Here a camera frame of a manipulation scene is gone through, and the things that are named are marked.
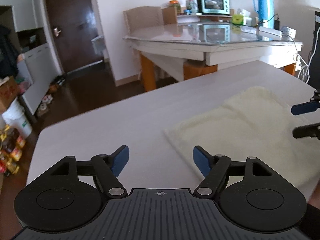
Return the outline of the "cream white towel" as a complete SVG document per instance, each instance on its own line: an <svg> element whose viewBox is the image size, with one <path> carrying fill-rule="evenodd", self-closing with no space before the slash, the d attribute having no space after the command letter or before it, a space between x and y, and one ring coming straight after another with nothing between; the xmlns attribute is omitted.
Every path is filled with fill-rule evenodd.
<svg viewBox="0 0 320 240"><path fill-rule="evenodd" d="M310 123L292 115L289 105L273 92L250 87L215 109L165 129L164 134L200 179L204 176L193 160L195 146L233 161L257 157L301 189L319 180L319 140L295 139L292 131Z"/></svg>

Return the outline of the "white dining table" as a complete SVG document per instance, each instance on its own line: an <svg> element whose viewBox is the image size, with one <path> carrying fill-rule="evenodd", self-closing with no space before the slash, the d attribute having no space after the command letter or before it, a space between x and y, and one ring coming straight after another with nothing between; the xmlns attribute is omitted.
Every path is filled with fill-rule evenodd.
<svg viewBox="0 0 320 240"><path fill-rule="evenodd" d="M145 91L157 88L157 66L182 82L194 77L261 61L295 73L302 42L263 31L248 33L229 23L184 23L147 27L124 40L139 52Z"/></svg>

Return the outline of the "white power strip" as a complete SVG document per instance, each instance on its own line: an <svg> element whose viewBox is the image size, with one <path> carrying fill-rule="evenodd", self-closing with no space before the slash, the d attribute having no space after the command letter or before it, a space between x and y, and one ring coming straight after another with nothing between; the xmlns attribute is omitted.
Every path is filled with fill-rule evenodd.
<svg viewBox="0 0 320 240"><path fill-rule="evenodd" d="M295 38L296 36L296 29L292 29L287 26L282 26L280 30L270 29L267 27L260 26L258 30L261 36L265 36L266 34L272 37L279 37L279 38L282 38L282 37Z"/></svg>

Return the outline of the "beige quilted chair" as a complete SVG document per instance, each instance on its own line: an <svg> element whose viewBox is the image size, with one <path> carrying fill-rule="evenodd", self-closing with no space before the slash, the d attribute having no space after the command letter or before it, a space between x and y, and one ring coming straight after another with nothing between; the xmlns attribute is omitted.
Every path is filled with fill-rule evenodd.
<svg viewBox="0 0 320 240"><path fill-rule="evenodd" d="M143 6L123 12L127 33L164 24L161 7Z"/></svg>

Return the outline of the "dark brown door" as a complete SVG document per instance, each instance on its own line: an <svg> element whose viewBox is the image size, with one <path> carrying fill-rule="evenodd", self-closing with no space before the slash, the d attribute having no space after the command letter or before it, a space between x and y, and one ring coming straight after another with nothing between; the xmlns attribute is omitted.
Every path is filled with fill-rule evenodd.
<svg viewBox="0 0 320 240"><path fill-rule="evenodd" d="M94 49L98 37L91 0L45 0L50 29L63 71L72 72L103 60Z"/></svg>

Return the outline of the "green tissue box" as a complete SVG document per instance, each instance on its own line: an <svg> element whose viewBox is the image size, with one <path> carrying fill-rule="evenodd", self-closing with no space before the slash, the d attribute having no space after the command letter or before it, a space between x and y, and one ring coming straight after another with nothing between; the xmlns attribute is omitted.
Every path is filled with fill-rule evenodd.
<svg viewBox="0 0 320 240"><path fill-rule="evenodd" d="M241 14L234 14L232 16L232 24L234 25L244 25L244 16Z"/></svg>

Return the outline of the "white plastic bucket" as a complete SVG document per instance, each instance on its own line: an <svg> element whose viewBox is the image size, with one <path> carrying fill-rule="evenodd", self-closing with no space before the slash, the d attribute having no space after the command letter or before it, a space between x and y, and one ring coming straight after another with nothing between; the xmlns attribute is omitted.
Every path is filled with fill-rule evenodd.
<svg viewBox="0 0 320 240"><path fill-rule="evenodd" d="M7 125L18 129L24 139L31 135L33 128L25 115L24 107L18 101L18 97L15 98L9 108L2 114L2 118Z"/></svg>

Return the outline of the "teal toaster oven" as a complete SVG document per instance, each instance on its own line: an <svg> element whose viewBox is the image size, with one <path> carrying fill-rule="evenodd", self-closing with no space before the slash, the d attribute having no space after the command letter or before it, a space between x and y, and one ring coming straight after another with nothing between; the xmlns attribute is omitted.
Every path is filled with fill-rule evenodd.
<svg viewBox="0 0 320 240"><path fill-rule="evenodd" d="M230 14L229 0L197 0L198 10L202 14Z"/></svg>

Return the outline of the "blue thermos flask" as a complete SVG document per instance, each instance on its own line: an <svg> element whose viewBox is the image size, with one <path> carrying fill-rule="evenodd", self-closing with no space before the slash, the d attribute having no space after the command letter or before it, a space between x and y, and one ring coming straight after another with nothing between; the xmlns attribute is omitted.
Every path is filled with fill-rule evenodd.
<svg viewBox="0 0 320 240"><path fill-rule="evenodd" d="M258 25L274 28L274 0L253 0L253 8L258 14Z"/></svg>

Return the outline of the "grey white cabinet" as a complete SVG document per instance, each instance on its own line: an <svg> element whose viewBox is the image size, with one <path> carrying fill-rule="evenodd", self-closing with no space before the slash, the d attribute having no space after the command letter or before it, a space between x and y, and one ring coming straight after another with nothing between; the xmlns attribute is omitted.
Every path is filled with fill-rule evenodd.
<svg viewBox="0 0 320 240"><path fill-rule="evenodd" d="M52 52L44 35L40 0L1 0L1 7L12 12L14 32L24 38L21 45L22 58L31 76L31 85L22 99L29 112L34 115L48 92L51 82L58 76Z"/></svg>

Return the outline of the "cardboard box red print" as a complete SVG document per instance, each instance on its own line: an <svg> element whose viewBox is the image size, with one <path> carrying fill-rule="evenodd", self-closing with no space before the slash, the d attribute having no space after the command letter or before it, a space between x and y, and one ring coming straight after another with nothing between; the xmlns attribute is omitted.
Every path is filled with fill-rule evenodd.
<svg viewBox="0 0 320 240"><path fill-rule="evenodd" d="M13 76L6 77L0 86L0 112L4 113L19 94L19 87Z"/></svg>

